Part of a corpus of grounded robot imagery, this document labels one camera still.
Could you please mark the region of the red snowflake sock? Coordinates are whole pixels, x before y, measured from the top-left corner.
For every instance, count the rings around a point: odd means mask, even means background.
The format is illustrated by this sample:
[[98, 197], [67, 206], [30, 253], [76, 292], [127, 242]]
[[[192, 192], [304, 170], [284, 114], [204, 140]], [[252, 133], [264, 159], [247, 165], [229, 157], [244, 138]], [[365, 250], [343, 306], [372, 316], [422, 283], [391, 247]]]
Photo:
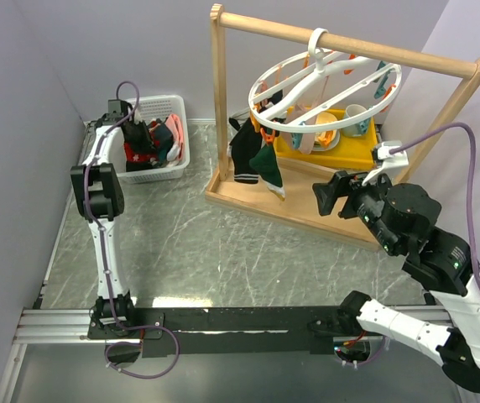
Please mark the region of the red snowflake sock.
[[129, 143], [123, 144], [124, 154], [126, 157], [126, 169], [151, 169], [157, 162], [156, 154], [142, 154], [133, 151]]

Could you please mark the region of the teal green sock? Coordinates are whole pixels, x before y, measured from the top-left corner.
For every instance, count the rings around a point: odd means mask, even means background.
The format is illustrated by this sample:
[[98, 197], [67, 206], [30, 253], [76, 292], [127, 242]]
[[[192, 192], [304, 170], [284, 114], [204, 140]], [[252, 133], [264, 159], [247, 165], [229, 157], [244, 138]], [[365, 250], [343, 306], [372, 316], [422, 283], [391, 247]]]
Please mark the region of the teal green sock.
[[153, 127], [151, 134], [156, 148], [158, 161], [164, 163], [167, 160], [167, 154], [174, 144], [173, 134], [164, 124], [159, 124]]

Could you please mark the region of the pink patterned sock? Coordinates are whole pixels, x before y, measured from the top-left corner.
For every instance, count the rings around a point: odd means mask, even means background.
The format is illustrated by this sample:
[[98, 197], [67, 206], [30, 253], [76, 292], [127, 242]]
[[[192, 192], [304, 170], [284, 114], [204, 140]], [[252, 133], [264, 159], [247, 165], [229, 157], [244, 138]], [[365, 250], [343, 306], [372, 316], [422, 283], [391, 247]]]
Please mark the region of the pink patterned sock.
[[171, 113], [165, 120], [166, 128], [172, 133], [173, 145], [167, 153], [167, 161], [180, 161], [184, 151], [184, 129], [180, 117]]

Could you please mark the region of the orange squeezed plastic clip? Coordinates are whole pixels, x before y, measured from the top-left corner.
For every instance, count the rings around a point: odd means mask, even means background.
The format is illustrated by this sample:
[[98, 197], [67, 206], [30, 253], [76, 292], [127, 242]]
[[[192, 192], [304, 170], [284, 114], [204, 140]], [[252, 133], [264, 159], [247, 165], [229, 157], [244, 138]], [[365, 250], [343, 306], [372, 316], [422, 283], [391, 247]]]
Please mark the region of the orange squeezed plastic clip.
[[267, 145], [273, 145], [274, 144], [274, 140], [275, 140], [275, 137], [276, 137], [276, 131], [274, 129], [261, 128], [260, 129], [260, 135], [262, 137], [262, 140]]

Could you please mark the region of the white round clip hanger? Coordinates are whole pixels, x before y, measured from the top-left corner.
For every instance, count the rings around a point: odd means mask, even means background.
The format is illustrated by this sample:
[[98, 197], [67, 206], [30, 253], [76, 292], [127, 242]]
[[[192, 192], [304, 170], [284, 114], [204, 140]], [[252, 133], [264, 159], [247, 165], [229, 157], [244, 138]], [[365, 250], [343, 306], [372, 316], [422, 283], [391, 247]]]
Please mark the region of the white round clip hanger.
[[[393, 62], [381, 60], [378, 68], [340, 92], [331, 95], [326, 84], [332, 76], [341, 76], [346, 71], [369, 65], [373, 59], [365, 56], [345, 57], [344, 53], [321, 46], [321, 36], [327, 31], [315, 29], [307, 43], [307, 50], [274, 65], [265, 71], [252, 85], [248, 94], [248, 106], [253, 118], [266, 128], [289, 133], [315, 133], [337, 130], [370, 121], [374, 116], [385, 112], [397, 97], [402, 81], [402, 67]], [[301, 60], [308, 62], [296, 73], [263, 89], [263, 84], [278, 71]], [[394, 68], [388, 85], [396, 87], [385, 97], [374, 99], [375, 103], [364, 111], [342, 118], [332, 123], [317, 123], [323, 112], [337, 104], [342, 104], [356, 93], [373, 88], [374, 81], [388, 69]]]

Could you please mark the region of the teal plastic clip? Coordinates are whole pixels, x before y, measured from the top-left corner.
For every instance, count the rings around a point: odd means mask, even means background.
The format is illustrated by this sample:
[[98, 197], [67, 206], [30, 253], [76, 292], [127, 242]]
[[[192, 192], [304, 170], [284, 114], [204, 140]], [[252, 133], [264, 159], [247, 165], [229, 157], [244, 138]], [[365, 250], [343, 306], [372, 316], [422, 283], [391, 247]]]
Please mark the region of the teal plastic clip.
[[374, 83], [378, 84], [377, 89], [373, 94], [374, 99], [385, 98], [396, 87], [395, 83], [388, 85], [389, 77], [393, 73], [395, 73], [394, 68], [388, 69], [384, 72], [382, 76], [378, 77], [374, 81]]

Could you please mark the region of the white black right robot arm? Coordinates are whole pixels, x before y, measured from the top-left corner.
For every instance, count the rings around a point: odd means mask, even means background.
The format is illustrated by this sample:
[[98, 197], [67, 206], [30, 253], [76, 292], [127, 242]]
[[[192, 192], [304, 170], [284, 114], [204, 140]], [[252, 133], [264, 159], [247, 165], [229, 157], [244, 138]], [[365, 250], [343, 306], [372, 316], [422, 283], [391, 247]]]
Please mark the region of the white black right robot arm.
[[451, 325], [435, 325], [351, 292], [339, 306], [338, 323], [347, 334], [375, 332], [423, 353], [465, 390], [480, 394], [480, 274], [467, 241], [436, 226], [441, 204], [415, 184], [394, 185], [382, 174], [338, 171], [312, 186], [318, 212], [357, 218], [389, 256], [404, 257], [403, 271], [441, 303]]

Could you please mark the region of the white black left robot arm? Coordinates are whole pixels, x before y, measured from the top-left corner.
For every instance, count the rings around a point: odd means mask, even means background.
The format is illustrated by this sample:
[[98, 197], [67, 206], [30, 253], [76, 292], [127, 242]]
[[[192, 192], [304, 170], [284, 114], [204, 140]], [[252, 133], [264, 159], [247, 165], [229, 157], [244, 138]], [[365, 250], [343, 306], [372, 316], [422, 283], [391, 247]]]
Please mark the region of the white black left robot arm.
[[95, 139], [84, 161], [70, 169], [79, 214], [91, 231], [97, 262], [97, 299], [90, 309], [90, 334], [126, 338], [138, 328], [138, 317], [123, 274], [120, 217], [124, 195], [112, 155], [121, 148], [123, 130], [134, 124], [136, 107], [119, 98], [97, 121]]

